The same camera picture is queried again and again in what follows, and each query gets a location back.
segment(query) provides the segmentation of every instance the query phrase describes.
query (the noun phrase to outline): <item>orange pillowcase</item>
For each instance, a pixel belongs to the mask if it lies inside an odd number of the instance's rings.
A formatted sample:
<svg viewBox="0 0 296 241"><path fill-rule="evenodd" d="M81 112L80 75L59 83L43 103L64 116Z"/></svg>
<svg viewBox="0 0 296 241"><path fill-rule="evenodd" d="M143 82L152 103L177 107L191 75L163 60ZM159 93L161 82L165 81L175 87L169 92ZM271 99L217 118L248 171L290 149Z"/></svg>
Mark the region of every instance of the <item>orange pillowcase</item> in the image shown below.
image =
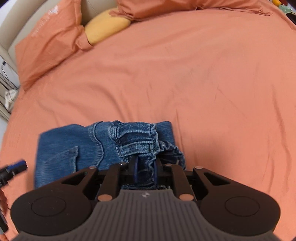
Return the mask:
<svg viewBox="0 0 296 241"><path fill-rule="evenodd" d="M110 14L125 16L131 20L144 20L176 11L225 8L271 15L268 10L262 8L260 1L261 0L117 0L118 10L111 11Z"/></svg>
<svg viewBox="0 0 296 241"><path fill-rule="evenodd" d="M24 90L79 49L92 48L80 25L81 18L81 0L62 0L15 47Z"/></svg>

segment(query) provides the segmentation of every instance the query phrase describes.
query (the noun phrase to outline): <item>screw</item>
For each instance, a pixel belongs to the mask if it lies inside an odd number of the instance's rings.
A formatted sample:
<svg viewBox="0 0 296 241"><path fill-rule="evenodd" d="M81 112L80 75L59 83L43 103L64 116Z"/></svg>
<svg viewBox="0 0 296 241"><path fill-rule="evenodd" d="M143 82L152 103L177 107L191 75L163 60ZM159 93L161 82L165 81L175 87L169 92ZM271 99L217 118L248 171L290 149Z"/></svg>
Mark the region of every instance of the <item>screw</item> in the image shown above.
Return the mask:
<svg viewBox="0 0 296 241"><path fill-rule="evenodd" d="M184 193L179 196L179 199L182 201L192 201L194 199L194 196L189 193Z"/></svg>
<svg viewBox="0 0 296 241"><path fill-rule="evenodd" d="M98 196L98 200L100 202L108 202L108 201L111 201L113 198L111 195L108 195L108 194L102 194L100 196Z"/></svg>

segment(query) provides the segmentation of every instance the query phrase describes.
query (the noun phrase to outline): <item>yellow pillow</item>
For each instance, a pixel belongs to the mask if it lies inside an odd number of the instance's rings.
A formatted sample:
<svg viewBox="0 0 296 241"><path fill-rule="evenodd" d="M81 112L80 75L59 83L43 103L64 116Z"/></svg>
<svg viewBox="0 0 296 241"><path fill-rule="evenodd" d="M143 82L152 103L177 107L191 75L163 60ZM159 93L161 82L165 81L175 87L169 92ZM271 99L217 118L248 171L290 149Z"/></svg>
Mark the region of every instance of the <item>yellow pillow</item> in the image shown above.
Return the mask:
<svg viewBox="0 0 296 241"><path fill-rule="evenodd" d="M84 27L87 39L91 45L94 45L105 38L127 28L131 21L122 17L113 17L109 15L112 8L102 12Z"/></svg>

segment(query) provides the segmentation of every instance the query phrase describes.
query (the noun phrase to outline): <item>white cloth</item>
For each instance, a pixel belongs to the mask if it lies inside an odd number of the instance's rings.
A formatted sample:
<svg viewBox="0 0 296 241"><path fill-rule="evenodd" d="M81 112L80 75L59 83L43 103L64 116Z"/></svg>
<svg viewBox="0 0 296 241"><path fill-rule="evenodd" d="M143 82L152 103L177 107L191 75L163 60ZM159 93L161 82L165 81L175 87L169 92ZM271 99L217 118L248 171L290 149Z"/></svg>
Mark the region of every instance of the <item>white cloth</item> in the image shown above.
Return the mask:
<svg viewBox="0 0 296 241"><path fill-rule="evenodd" d="M10 112L13 108L13 103L17 97L17 90L9 90L5 92L5 108Z"/></svg>

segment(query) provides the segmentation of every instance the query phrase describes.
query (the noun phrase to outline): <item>pillow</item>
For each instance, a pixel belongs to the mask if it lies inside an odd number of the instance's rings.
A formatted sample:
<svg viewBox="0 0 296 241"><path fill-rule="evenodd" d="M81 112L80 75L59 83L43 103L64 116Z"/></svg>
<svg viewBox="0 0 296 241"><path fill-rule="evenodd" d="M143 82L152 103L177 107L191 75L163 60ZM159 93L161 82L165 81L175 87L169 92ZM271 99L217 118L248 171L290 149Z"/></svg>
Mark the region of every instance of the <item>pillow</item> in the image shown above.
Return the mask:
<svg viewBox="0 0 296 241"><path fill-rule="evenodd" d="M261 0L117 0L118 10L112 11L110 14L113 16L125 16L131 20L144 20L176 11L225 8L271 15L268 10L262 8L260 1Z"/></svg>
<svg viewBox="0 0 296 241"><path fill-rule="evenodd" d="M15 47L24 90L79 49L92 48L80 23L81 0L62 0Z"/></svg>
<svg viewBox="0 0 296 241"><path fill-rule="evenodd" d="M91 45L94 45L105 38L127 28L131 21L122 17L113 17L109 14L112 8L102 12L93 18L85 27L87 39Z"/></svg>

